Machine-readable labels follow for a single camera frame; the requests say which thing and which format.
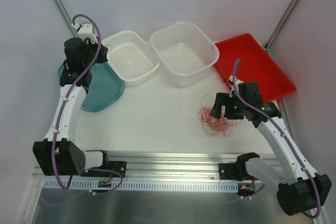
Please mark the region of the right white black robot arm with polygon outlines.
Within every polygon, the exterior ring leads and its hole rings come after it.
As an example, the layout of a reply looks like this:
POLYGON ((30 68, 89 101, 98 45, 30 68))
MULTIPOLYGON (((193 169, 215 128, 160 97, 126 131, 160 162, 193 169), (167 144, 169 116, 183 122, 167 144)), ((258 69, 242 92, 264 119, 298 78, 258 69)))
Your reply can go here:
POLYGON ((318 218, 331 189, 331 179, 326 174, 320 175, 303 156, 277 106, 263 101, 257 83, 233 83, 232 87, 230 93, 216 94, 211 117, 251 122, 268 142, 282 172, 250 152, 239 155, 224 171, 225 176, 237 181, 254 177, 276 192, 278 204, 287 215, 307 215, 315 209, 311 218, 318 218))

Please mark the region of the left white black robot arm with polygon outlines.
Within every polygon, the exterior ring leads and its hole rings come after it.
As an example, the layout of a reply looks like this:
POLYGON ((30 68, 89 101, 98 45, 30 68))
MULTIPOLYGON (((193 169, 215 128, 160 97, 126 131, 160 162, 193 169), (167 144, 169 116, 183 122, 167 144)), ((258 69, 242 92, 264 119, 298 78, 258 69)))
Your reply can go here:
POLYGON ((98 176, 109 173, 104 151, 83 151, 75 145, 79 112, 92 80, 95 63, 107 62, 107 48, 90 38, 65 41, 66 59, 59 78, 60 97, 52 124, 33 153, 46 176, 82 175, 92 168, 98 176))

